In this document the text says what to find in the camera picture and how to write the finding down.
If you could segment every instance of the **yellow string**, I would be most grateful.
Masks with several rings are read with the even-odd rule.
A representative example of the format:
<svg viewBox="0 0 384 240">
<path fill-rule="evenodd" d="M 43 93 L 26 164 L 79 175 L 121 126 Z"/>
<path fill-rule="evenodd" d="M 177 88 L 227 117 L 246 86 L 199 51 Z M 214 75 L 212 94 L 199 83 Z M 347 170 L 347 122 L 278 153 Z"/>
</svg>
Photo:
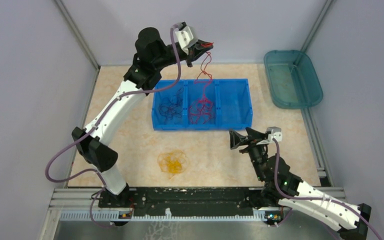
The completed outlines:
<svg viewBox="0 0 384 240">
<path fill-rule="evenodd" d="M 183 151 L 173 150 L 158 155 L 158 165 L 165 173 L 180 174 L 188 167 L 188 158 Z"/>
</svg>

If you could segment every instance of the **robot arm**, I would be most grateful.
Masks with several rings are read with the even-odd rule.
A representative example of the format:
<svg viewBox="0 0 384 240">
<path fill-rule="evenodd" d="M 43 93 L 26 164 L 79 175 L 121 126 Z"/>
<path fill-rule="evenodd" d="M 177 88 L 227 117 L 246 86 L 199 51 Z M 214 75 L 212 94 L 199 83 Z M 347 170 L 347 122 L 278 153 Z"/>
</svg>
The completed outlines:
<svg viewBox="0 0 384 240">
<path fill-rule="evenodd" d="M 188 67 L 192 67 L 192 62 L 212 49 L 213 45 L 199 40 L 194 29 L 185 22 L 180 23 L 178 29 L 179 31 L 175 32 L 178 38 L 175 48 L 179 59 L 186 61 Z M 76 127 L 71 133 L 73 139 L 77 141 L 91 132 L 76 145 L 77 150 L 99 171 L 106 189 L 117 199 L 125 198 L 126 194 L 123 192 L 128 192 L 129 188 L 116 166 L 118 154 L 108 145 L 131 110 L 160 81 L 161 70 L 177 62 L 174 46 L 165 45 L 160 33 L 153 27 L 140 31 L 135 47 L 137 53 L 133 56 L 133 63 L 105 108 L 84 129 Z M 120 97 L 124 93 L 136 91 L 142 93 Z"/>
<path fill-rule="evenodd" d="M 261 201 L 268 206 L 286 206 L 305 213 L 329 226 L 345 240 L 365 240 L 368 232 L 371 207 L 366 204 L 353 205 L 327 195 L 290 172 L 290 166 L 278 156 L 268 157 L 268 144 L 282 140 L 282 130 L 269 127 L 261 133 L 247 127 L 248 136 L 230 130 L 230 149 L 247 146 L 239 150 L 248 153 L 258 180 L 264 182 Z"/>
</svg>

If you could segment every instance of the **light purple wall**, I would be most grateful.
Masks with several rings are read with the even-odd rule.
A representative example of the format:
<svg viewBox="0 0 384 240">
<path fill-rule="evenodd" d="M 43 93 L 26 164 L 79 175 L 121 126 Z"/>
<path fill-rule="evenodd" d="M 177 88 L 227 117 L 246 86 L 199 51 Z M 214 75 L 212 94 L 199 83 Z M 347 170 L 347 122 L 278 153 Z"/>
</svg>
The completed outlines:
<svg viewBox="0 0 384 240">
<path fill-rule="evenodd" d="M 34 240 L 57 185 L 47 161 L 81 124 L 95 70 L 51 0 L 0 0 L 0 240 Z M 72 152 L 51 174 L 68 173 Z"/>
<path fill-rule="evenodd" d="M 138 33 L 186 21 L 214 42 L 216 63 L 262 62 L 300 49 L 325 0 L 63 0 L 100 65 L 131 64 Z"/>
<path fill-rule="evenodd" d="M 373 207 L 384 235 L 384 1 L 337 1 L 308 54 L 324 92 L 314 112 L 334 181 L 348 200 Z"/>
</svg>

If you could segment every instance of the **beige work surface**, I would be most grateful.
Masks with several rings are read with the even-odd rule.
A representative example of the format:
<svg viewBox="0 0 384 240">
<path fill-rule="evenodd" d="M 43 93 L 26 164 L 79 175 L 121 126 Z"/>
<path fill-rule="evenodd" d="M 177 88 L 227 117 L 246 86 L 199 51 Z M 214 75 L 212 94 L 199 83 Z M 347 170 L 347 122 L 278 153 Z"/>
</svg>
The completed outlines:
<svg viewBox="0 0 384 240">
<path fill-rule="evenodd" d="M 90 103 L 86 123 L 102 110 L 123 80 L 128 66 L 102 67 Z M 199 64 L 192 68 L 182 66 L 182 79 L 195 79 Z M 300 110 L 280 109 L 270 97 L 263 65 L 220 64 L 209 65 L 207 71 L 214 79 L 247 78 L 253 108 L 252 128 L 265 132 L 267 127 L 282 129 L 280 155 L 290 165 L 290 171 L 313 186 L 320 186 L 316 164 Z M 175 79 L 177 67 L 162 72 L 162 79 Z M 261 186 L 248 154 L 230 150 L 228 131 L 154 131 L 151 109 L 153 95 L 141 102 L 121 125 L 109 145 L 118 153 L 117 167 L 130 186 L 135 187 L 250 187 Z M 181 150 L 188 158 L 187 169 L 170 176 L 158 165 L 159 154 Z M 269 145 L 269 156 L 276 146 Z M 75 174 L 90 165 L 76 155 L 72 172 Z M 83 174 L 68 183 L 69 186 L 101 186 L 93 173 Z"/>
</svg>

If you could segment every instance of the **red tangled cord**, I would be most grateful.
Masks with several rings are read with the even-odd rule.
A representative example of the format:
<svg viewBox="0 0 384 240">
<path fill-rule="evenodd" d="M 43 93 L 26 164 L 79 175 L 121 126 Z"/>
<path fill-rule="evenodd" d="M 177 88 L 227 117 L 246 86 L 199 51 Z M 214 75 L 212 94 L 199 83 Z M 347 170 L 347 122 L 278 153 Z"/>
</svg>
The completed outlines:
<svg viewBox="0 0 384 240">
<path fill-rule="evenodd" d="M 209 47 L 212 46 L 212 42 L 203 43 L 201 46 L 203 47 Z M 211 57 L 211 52 L 206 52 L 207 56 L 204 58 L 204 60 L 201 63 L 201 72 L 196 77 L 195 81 L 193 81 L 194 84 L 205 84 L 202 88 L 202 97 L 194 102 L 189 106 L 189 121 L 191 124 L 205 124 L 210 119 L 214 118 L 213 113 L 213 106 L 214 103 L 206 97 L 206 88 L 213 82 L 213 75 L 206 72 L 207 66 L 211 61 L 213 60 Z M 205 61 L 209 58 L 209 61 L 205 64 L 204 68 L 203 65 Z M 209 77 L 209 79 L 199 79 L 200 76 L 204 74 Z"/>
</svg>

